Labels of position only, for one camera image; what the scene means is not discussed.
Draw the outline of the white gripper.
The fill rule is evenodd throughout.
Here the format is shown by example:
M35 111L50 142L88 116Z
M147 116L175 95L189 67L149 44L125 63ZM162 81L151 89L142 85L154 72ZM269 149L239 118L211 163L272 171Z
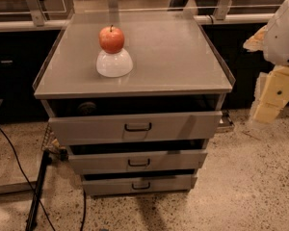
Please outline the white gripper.
M243 47L250 52L263 51L266 33L267 26L261 27L244 42ZM256 80L254 100L250 107L250 127L264 129L272 124L288 102L289 66L276 65L269 74L261 72Z

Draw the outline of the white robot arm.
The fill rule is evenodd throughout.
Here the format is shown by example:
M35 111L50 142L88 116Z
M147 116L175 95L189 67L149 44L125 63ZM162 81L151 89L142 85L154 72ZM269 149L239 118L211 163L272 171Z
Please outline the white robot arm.
M250 108L250 124L264 128L289 103L289 0L243 47L250 52L262 51L264 59L274 65L269 73L259 74Z

